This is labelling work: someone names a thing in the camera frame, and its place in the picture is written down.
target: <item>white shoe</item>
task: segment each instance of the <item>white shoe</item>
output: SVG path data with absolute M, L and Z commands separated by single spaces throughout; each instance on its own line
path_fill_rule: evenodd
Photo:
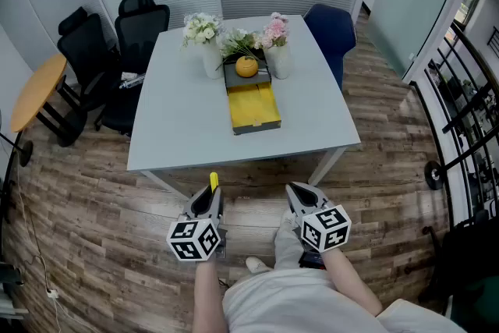
M 290 224 L 292 230 L 295 228 L 296 225 L 296 215 L 293 214 L 289 208 L 286 211 L 284 211 L 284 214 L 281 216 L 280 228 L 289 228 L 289 226 L 285 224 Z
M 252 274 L 272 271 L 271 267 L 268 267 L 260 258 L 256 257 L 247 257 L 246 266 Z

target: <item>wooden floor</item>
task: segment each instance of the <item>wooden floor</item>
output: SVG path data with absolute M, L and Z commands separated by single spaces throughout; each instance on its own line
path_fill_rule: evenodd
M 387 305 L 397 298 L 416 301 L 426 286 L 434 252 L 421 228 L 432 224 L 441 236 L 448 210 L 444 192 L 424 182 L 423 166 L 437 154 L 416 92 L 387 67 L 363 34 L 365 25 L 361 15 L 359 43 L 345 60 L 343 85 L 362 143 L 344 153 L 320 188 L 349 213 L 354 225 L 344 251 Z M 190 331 L 194 267 L 178 263 L 165 242 L 182 200 L 127 172 L 129 139 L 106 129 L 95 132 L 93 116 L 69 148 L 59 147 L 39 122 L 23 135 L 34 142 L 34 154 L 19 169 L 17 209 L 10 212 L 12 224 L 4 224 L 3 245 L 6 260 L 21 268 L 26 281 L 16 290 L 16 301 L 30 311 L 25 326 L 31 332 L 58 331 L 41 262 L 27 264 L 37 254 L 32 216 L 48 284 L 71 317 L 110 333 Z M 228 230 L 221 278 L 233 283 L 245 275 L 248 255 L 273 264 L 273 238 L 287 207 L 284 184 L 305 182 L 321 155 L 214 168 L 225 191 Z M 172 176 L 194 191 L 208 183 L 210 171 L 190 168 Z M 407 265 L 416 271 L 405 275 Z M 58 315 L 65 333 L 90 331 L 61 308 Z

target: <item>person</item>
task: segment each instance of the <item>person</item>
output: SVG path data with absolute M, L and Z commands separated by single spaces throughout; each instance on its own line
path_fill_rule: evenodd
M 303 247 L 287 210 L 275 237 L 275 267 L 249 257 L 251 271 L 222 301 L 215 257 L 196 267 L 193 333 L 464 333 L 445 317 L 402 299 L 383 310 L 339 248 L 321 254 L 326 271 L 300 268 Z

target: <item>yellow tabletop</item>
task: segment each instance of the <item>yellow tabletop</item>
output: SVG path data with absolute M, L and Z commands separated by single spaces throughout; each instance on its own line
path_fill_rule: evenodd
M 22 131 L 34 120 L 48 98 L 54 93 L 64 73 L 65 64 L 65 57 L 58 53 L 50 57 L 26 82 L 17 98 L 10 119 L 10 128 L 13 132 Z

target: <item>blue chair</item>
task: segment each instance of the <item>blue chair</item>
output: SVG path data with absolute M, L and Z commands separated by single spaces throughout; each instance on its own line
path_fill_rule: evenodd
M 334 78 L 342 89 L 343 56 L 357 44 L 356 31 L 348 12 L 328 5 L 313 5 L 303 17 Z

